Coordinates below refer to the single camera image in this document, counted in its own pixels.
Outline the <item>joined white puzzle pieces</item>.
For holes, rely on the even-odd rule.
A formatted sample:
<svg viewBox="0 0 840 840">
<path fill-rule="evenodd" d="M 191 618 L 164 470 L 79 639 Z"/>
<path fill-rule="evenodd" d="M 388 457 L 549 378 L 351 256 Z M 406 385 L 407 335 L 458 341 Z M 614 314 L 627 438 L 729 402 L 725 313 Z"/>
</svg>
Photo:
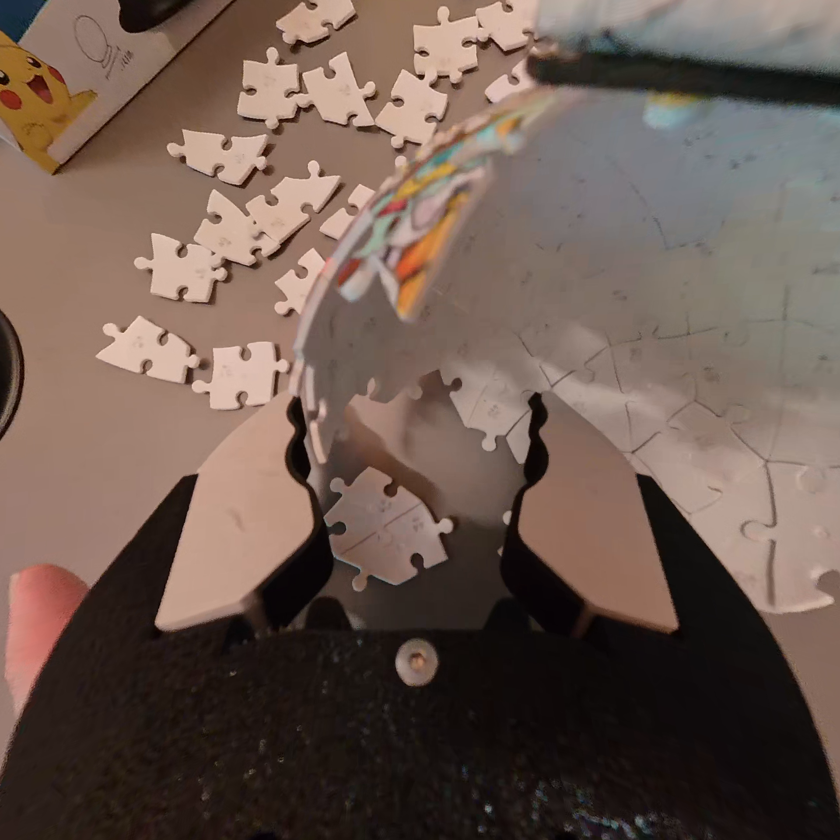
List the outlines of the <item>joined white puzzle pieces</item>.
<svg viewBox="0 0 840 840">
<path fill-rule="evenodd" d="M 418 574 L 415 557 L 426 570 L 448 560 L 443 537 L 454 530 L 452 519 L 435 519 L 402 486 L 390 494 L 391 484 L 391 477 L 372 467 L 349 484 L 339 477 L 330 481 L 339 498 L 323 519 L 333 557 L 355 569 L 354 592 L 363 592 L 371 579 L 393 586 L 409 582 Z"/>
</svg>

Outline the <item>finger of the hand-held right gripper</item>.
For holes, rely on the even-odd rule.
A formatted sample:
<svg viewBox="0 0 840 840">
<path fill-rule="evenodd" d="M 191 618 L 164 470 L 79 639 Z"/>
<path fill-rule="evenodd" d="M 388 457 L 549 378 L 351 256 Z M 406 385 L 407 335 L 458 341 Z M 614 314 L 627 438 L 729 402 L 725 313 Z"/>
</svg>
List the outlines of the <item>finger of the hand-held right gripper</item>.
<svg viewBox="0 0 840 840">
<path fill-rule="evenodd" d="M 542 84 L 839 104 L 838 1 L 540 2 L 536 25 Z"/>
</svg>

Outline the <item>person's left hand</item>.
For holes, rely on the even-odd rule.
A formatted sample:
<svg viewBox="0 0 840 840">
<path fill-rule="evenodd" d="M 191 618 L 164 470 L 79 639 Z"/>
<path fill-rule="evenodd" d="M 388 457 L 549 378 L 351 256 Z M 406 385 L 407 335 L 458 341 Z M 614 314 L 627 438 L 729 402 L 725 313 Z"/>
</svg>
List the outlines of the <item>person's left hand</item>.
<svg viewBox="0 0 840 840">
<path fill-rule="evenodd" d="M 14 573 L 8 585 L 5 680 L 16 718 L 58 638 L 89 591 L 71 571 L 39 563 Z"/>
</svg>

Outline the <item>colourful puzzle ball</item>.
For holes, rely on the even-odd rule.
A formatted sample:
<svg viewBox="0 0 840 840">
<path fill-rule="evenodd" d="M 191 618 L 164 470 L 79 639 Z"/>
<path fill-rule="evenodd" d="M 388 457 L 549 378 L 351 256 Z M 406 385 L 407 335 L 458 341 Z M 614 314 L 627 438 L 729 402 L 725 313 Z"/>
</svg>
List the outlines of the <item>colourful puzzle ball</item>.
<svg viewBox="0 0 840 840">
<path fill-rule="evenodd" d="M 324 462 L 357 396 L 437 371 L 484 449 L 553 393 L 653 477 L 752 603 L 833 603 L 838 112 L 543 90 L 438 133 L 362 203 L 292 380 Z"/>
</svg>

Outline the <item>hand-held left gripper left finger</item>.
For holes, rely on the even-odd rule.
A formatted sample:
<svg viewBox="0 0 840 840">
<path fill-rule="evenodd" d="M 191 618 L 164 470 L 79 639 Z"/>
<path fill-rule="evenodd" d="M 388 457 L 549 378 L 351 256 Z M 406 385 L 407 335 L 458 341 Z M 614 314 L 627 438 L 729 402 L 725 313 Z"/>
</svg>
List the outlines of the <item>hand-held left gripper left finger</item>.
<svg viewBox="0 0 840 840">
<path fill-rule="evenodd" d="M 155 618 L 165 633 L 243 616 L 257 634 L 287 627 L 333 571 L 328 528 L 308 483 L 301 402 L 279 394 L 197 472 Z"/>
</svg>

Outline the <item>printed puzzle box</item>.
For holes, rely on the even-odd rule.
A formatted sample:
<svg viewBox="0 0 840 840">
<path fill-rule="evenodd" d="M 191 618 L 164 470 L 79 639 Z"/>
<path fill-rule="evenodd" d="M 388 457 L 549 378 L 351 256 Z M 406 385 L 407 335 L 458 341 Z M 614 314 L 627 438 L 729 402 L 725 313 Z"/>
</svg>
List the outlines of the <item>printed puzzle box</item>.
<svg viewBox="0 0 840 840">
<path fill-rule="evenodd" d="M 230 1 L 2 1 L 2 139 L 54 174 Z"/>
</svg>

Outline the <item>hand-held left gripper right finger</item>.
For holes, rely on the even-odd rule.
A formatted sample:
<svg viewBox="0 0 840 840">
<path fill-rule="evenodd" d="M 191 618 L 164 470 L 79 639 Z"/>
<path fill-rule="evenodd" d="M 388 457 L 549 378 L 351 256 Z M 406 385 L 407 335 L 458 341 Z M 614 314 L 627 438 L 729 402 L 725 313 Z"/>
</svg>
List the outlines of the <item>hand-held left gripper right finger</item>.
<svg viewBox="0 0 840 840">
<path fill-rule="evenodd" d="M 678 616 L 637 474 L 552 392 L 531 399 L 524 485 L 511 507 L 501 578 L 550 634 L 597 620 L 659 634 Z"/>
</svg>

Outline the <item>black round ball stand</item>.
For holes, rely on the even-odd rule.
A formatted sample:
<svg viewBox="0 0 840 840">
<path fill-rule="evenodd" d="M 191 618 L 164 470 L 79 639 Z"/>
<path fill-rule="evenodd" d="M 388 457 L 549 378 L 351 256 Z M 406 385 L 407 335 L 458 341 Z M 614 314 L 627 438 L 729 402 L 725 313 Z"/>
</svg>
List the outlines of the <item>black round ball stand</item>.
<svg viewBox="0 0 840 840">
<path fill-rule="evenodd" d="M 18 333 L 1 311 L 1 437 L 14 421 L 25 383 L 25 357 Z"/>
</svg>

